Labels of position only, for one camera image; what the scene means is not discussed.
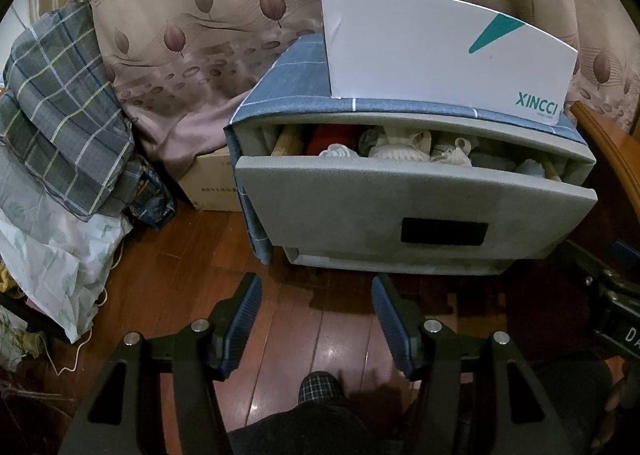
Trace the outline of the plaid slipper foot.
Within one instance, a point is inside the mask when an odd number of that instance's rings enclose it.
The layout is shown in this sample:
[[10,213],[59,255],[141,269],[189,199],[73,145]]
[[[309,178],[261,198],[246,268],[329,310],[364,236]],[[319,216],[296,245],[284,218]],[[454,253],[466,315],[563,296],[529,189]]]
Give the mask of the plaid slipper foot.
[[340,379],[327,371],[313,371],[300,383],[298,404],[337,405],[346,400]]

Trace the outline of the cream bra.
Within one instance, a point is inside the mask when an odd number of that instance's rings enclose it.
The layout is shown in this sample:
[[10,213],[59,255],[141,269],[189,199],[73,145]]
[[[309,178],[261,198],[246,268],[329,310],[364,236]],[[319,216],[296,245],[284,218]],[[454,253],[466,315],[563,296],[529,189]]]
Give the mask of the cream bra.
[[474,137],[447,132],[432,134],[430,130],[384,126],[353,126],[352,129],[357,139],[353,149],[343,144],[331,144],[318,156],[471,167],[471,152],[480,144]]

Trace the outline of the white leaf print bedding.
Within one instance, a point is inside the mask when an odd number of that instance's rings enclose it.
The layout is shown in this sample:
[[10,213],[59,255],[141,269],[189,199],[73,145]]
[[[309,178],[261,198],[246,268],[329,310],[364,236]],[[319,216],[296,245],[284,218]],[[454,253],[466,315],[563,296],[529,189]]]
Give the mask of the white leaf print bedding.
[[1,150],[1,258],[37,308],[77,341],[98,313],[123,217],[82,221],[58,204],[14,154]]

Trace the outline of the grey fabric drawer cabinet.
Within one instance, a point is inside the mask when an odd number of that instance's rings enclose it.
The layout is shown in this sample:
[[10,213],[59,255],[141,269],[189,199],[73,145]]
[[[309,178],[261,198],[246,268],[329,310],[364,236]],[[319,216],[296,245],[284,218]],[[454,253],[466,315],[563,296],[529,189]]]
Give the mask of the grey fabric drawer cabinet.
[[532,176],[540,176],[542,169],[515,151],[513,141],[520,134],[530,134],[535,139],[560,138],[587,146],[567,120],[549,126],[442,103],[334,99],[330,94],[324,42],[319,35],[299,38],[277,59],[232,115],[226,136],[229,145],[229,134],[235,127],[274,127],[277,130],[274,154],[307,155],[314,130],[329,124],[410,128],[474,137],[480,144],[471,152],[471,167],[514,170]]

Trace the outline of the grey plaid blanket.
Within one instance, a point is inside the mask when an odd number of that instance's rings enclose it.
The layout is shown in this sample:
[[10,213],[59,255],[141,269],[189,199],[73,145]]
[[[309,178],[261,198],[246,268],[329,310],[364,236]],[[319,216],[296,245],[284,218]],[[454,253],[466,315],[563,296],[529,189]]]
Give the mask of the grey plaid blanket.
[[120,215],[134,198],[141,166],[89,5],[71,2],[27,27],[14,40],[3,78],[2,143],[79,219]]

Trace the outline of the grey drawer with wooden interior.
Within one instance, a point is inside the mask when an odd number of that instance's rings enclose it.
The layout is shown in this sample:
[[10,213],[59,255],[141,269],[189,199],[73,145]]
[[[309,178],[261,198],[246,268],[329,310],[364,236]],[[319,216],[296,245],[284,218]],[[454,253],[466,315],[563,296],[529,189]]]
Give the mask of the grey drawer with wooden interior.
[[597,201],[582,143],[520,134],[515,151],[540,176],[370,157],[274,154],[274,127],[229,134],[255,256],[359,271],[487,274],[539,259]]

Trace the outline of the cardboard box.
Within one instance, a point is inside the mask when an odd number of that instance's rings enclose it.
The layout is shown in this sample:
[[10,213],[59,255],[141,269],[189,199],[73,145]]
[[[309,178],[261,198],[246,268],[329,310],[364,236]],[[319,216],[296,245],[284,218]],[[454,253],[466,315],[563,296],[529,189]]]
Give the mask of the cardboard box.
[[241,211],[227,146],[196,157],[179,186],[196,210]]

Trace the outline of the red garment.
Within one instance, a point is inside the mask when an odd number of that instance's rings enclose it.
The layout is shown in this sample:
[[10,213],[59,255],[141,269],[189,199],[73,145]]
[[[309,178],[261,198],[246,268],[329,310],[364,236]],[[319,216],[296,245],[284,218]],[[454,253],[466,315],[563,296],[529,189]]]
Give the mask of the red garment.
[[355,131],[349,125],[319,125],[312,135],[306,149],[307,155],[319,155],[331,144],[343,144],[349,149],[357,145]]

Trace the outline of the white XINCCI box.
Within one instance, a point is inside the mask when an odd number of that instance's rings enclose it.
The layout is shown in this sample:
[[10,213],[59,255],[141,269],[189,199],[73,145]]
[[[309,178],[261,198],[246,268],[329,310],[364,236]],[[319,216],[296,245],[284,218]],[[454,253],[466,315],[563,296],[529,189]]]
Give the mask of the white XINCCI box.
[[462,0],[321,0],[336,98],[434,102],[554,126],[576,50]]

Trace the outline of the wooden chair frame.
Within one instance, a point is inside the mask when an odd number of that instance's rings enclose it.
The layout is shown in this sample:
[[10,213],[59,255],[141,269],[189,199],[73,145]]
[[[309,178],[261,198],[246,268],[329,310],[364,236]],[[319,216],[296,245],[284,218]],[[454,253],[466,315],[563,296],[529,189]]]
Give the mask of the wooden chair frame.
[[636,216],[640,212],[639,142],[611,119],[575,102],[570,111],[584,128],[620,181]]

